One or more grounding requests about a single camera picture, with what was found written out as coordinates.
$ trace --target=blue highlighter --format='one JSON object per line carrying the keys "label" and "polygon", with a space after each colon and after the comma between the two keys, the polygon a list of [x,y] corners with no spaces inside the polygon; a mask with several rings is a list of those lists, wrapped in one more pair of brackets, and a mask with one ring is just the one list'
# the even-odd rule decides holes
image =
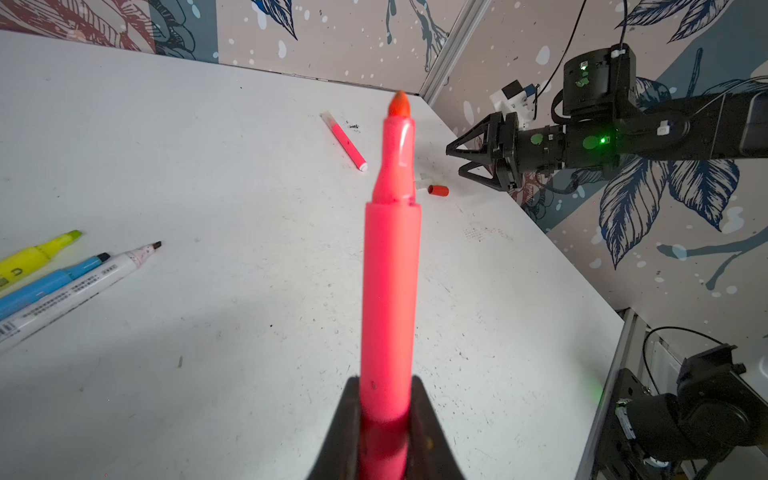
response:
{"label": "blue highlighter", "polygon": [[108,258],[109,253],[101,253],[77,265],[49,273],[40,280],[0,298],[0,320],[13,315],[27,305],[32,305],[49,293],[53,293],[72,280],[85,275],[107,261]]}

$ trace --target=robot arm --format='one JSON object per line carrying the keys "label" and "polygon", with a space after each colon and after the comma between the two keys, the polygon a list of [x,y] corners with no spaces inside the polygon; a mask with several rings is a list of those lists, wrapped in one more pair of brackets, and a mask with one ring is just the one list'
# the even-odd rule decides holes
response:
{"label": "robot arm", "polygon": [[[490,114],[445,148],[469,160],[458,174],[500,191],[522,186],[526,172],[562,168],[618,171],[622,154],[655,161],[768,157],[768,93],[706,95],[637,108],[634,54],[628,46],[590,51],[564,66],[564,89],[552,118],[560,123],[522,130],[530,121],[530,87],[517,81],[496,92]],[[554,112],[562,101],[563,118]],[[461,146],[480,137],[482,146]],[[493,178],[473,174],[486,167]]]}
{"label": "robot arm", "polygon": [[733,448],[768,442],[768,338],[685,359],[676,395],[652,396],[622,369],[610,405],[593,477],[660,480],[670,464],[705,458],[696,479],[706,478]]}

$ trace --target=orange marker tip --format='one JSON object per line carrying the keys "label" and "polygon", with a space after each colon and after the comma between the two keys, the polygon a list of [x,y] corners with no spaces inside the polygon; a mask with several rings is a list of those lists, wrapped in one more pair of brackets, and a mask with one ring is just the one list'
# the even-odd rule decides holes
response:
{"label": "orange marker tip", "polygon": [[389,116],[399,115],[401,117],[411,116],[411,104],[408,102],[408,96],[404,91],[398,91],[389,104]]}

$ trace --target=yellow highlighter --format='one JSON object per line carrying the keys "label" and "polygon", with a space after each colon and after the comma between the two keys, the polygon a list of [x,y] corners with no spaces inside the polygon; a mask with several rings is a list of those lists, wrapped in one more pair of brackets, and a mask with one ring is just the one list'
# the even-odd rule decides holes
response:
{"label": "yellow highlighter", "polygon": [[56,253],[77,240],[82,234],[80,230],[72,230],[48,243],[25,248],[0,261],[0,291],[50,262]]}

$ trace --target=marker body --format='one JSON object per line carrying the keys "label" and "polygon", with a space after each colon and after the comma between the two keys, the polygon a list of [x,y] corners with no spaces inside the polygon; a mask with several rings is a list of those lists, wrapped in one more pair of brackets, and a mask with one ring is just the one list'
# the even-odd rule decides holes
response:
{"label": "marker body", "polygon": [[336,119],[333,118],[330,112],[324,111],[320,117],[323,118],[323,121],[326,122],[328,128],[331,129],[333,136],[336,137],[339,143],[341,143],[344,151],[349,155],[349,158],[352,159],[352,162],[355,163],[357,169],[361,172],[368,170],[368,163],[366,162],[366,159],[363,158],[360,152],[357,151],[355,145],[352,143],[349,137],[346,136],[344,130],[339,126],[339,124],[336,122]]}
{"label": "marker body", "polygon": [[25,248],[0,261],[0,291],[51,261],[62,248],[77,240],[82,232],[73,230],[48,243],[36,247]]}
{"label": "marker body", "polygon": [[108,258],[107,253],[91,257],[77,265],[51,272],[40,280],[35,280],[29,285],[0,298],[0,320],[13,315],[27,305],[32,305],[49,293],[53,293],[72,280],[85,275]]}
{"label": "marker body", "polygon": [[155,247],[147,245],[112,257],[77,281],[0,321],[0,355],[124,279],[137,270],[154,251]]}
{"label": "marker body", "polygon": [[366,205],[360,367],[363,480],[400,480],[408,447],[421,207],[415,203],[415,124],[384,122],[382,169]]}

